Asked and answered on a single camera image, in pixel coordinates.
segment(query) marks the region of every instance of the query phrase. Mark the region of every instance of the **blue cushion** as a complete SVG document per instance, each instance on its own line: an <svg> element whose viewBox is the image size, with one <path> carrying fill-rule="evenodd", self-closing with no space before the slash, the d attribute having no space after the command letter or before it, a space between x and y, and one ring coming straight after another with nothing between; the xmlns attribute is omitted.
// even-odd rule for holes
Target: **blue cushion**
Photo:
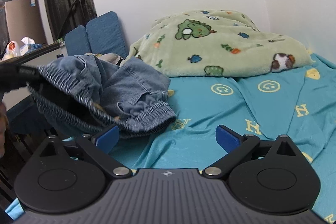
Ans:
<svg viewBox="0 0 336 224"><path fill-rule="evenodd" d="M93 53L116 53L127 56L126 45L121 32L118 16L108 12L86 24L86 31Z"/></svg>
<svg viewBox="0 0 336 224"><path fill-rule="evenodd" d="M64 41L68 55L80 55L92 52L86 29L82 25L67 33Z"/></svg>

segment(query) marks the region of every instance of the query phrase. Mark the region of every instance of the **blue turtle print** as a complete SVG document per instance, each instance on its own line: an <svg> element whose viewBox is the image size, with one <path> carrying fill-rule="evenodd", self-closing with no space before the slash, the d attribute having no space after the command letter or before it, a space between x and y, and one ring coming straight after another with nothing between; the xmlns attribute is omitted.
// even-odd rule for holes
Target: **blue turtle print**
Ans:
<svg viewBox="0 0 336 224"><path fill-rule="evenodd" d="M243 38L249 38L250 36L244 32L240 32L238 35L240 35Z"/></svg>
<svg viewBox="0 0 336 224"><path fill-rule="evenodd" d="M194 54L192 57L188 57L187 59L190 60L190 63L197 63L197 62L200 62L202 60L202 57Z"/></svg>

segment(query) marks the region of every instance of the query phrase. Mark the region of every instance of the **denim shorts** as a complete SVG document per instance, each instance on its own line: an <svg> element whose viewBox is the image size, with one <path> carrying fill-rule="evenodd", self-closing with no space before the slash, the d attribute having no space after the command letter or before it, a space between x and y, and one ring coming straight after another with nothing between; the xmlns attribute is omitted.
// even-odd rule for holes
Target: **denim shorts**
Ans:
<svg viewBox="0 0 336 224"><path fill-rule="evenodd" d="M116 124L120 138L131 138L162 132L176 120L167 103L170 79L135 57L119 67L93 55L68 56L38 70L89 109L98 122L92 125L79 119L28 85L40 112L68 136L94 134Z"/></svg>

